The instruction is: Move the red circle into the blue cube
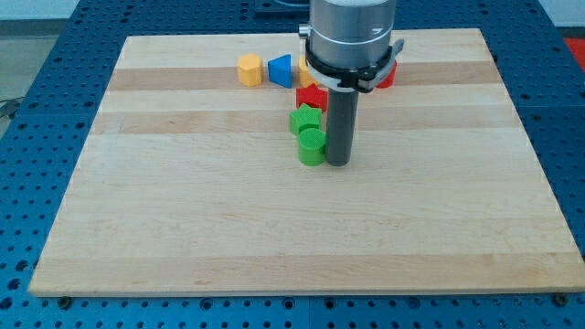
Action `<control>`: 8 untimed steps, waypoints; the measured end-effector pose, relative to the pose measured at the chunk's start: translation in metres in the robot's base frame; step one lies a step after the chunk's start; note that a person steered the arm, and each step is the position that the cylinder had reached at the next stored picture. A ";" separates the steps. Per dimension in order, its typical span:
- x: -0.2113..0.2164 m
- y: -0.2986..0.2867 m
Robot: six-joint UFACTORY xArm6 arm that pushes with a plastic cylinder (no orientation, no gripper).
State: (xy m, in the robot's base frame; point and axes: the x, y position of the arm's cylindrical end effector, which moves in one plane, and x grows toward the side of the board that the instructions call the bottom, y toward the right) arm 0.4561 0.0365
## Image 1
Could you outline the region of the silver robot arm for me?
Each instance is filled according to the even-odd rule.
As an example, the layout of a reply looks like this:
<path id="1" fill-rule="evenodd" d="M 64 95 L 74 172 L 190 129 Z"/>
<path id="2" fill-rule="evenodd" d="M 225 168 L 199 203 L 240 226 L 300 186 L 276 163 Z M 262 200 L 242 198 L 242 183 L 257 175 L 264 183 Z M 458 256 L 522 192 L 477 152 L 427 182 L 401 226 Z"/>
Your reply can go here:
<path id="1" fill-rule="evenodd" d="M 310 0 L 299 36 L 309 53 L 338 69 L 361 69 L 389 50 L 396 0 Z"/>

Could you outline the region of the yellow block behind arm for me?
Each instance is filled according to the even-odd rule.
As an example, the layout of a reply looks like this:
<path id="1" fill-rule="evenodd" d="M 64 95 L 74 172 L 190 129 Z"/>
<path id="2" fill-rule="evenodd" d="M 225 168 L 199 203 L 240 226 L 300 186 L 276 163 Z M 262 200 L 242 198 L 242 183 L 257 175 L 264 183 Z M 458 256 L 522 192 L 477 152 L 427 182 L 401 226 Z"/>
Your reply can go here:
<path id="1" fill-rule="evenodd" d="M 305 55 L 301 55 L 298 59 L 298 78 L 299 84 L 302 88 L 307 88 L 310 85 L 318 84 L 318 82 L 309 72 Z"/>

